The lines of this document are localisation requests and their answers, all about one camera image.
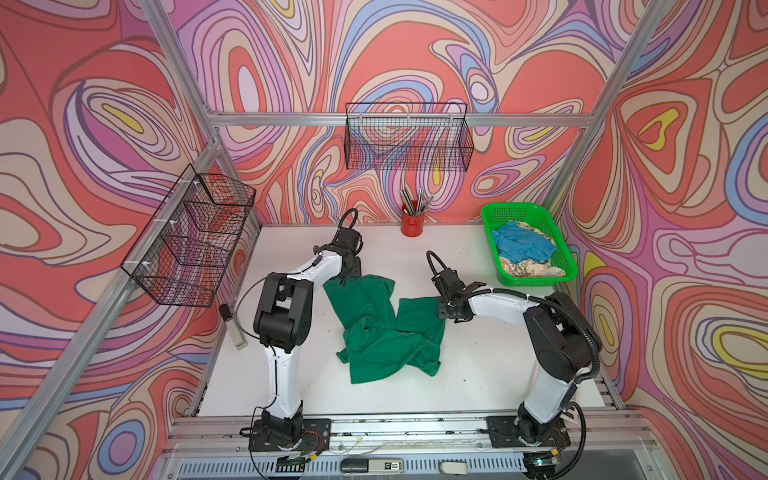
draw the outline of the green cloth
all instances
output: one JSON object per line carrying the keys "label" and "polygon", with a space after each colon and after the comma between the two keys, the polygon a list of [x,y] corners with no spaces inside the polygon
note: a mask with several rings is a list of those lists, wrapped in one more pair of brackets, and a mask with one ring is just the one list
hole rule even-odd
{"label": "green cloth", "polygon": [[394,280],[376,275],[323,285],[333,311],[344,325],[346,348],[336,355],[349,364],[352,383],[373,382],[404,365],[435,376],[445,320],[438,318],[437,297],[404,298],[395,317],[389,298]]}

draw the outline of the red pen holder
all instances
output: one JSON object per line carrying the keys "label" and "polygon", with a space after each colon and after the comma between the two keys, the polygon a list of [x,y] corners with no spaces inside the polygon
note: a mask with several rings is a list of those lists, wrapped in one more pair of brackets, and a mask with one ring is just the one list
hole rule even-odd
{"label": "red pen holder", "polygon": [[406,237],[418,237],[424,231],[424,214],[417,217],[411,217],[406,213],[406,206],[402,206],[402,219],[400,220],[400,231]]}

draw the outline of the colorful patterned wall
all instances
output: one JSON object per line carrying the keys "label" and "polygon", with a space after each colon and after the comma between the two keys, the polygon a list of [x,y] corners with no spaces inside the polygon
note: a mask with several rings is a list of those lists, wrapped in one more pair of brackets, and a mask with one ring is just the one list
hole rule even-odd
{"label": "colorful patterned wall", "polygon": [[768,3],[678,2],[561,224],[605,367],[681,478],[768,478]]}
{"label": "colorful patterned wall", "polygon": [[[0,435],[204,145],[141,10],[88,5],[0,2]],[[217,328],[137,291],[22,478],[146,478]]]}
{"label": "colorful patterned wall", "polygon": [[[644,5],[576,2],[188,2],[170,12],[212,110],[344,112],[347,101],[459,100],[482,113],[589,112]],[[348,171],[343,129],[221,131],[267,223],[329,223],[349,207],[399,221],[401,172]],[[467,173],[405,175],[430,220],[539,201],[575,128],[473,129]]]}

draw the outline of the laundry basket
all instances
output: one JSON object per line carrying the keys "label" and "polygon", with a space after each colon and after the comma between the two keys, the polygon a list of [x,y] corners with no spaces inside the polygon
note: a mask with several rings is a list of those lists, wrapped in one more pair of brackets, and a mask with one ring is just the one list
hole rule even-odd
{"label": "laundry basket", "polygon": [[[499,282],[507,286],[552,286],[557,282],[568,282],[576,278],[578,273],[576,262],[571,252],[568,251],[565,240],[554,224],[552,216],[542,206],[537,204],[488,204],[482,208],[480,216],[485,225],[485,235],[488,237],[491,255],[496,263],[496,276]],[[559,266],[565,270],[565,276],[517,277],[504,271],[502,262],[498,259],[498,250],[491,230],[496,230],[512,220],[526,222],[531,227],[536,227],[552,237],[558,249],[550,257],[550,262],[552,266]]]}

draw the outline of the wire basket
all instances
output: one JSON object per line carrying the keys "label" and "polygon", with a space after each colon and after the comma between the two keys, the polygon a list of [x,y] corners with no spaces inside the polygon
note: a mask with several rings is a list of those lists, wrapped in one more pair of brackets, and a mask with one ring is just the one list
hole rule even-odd
{"label": "wire basket", "polygon": [[466,112],[459,102],[348,103],[346,167],[466,172],[475,151]]}
{"label": "wire basket", "polygon": [[159,304],[211,306],[255,199],[239,180],[195,174],[141,261],[124,270]]}

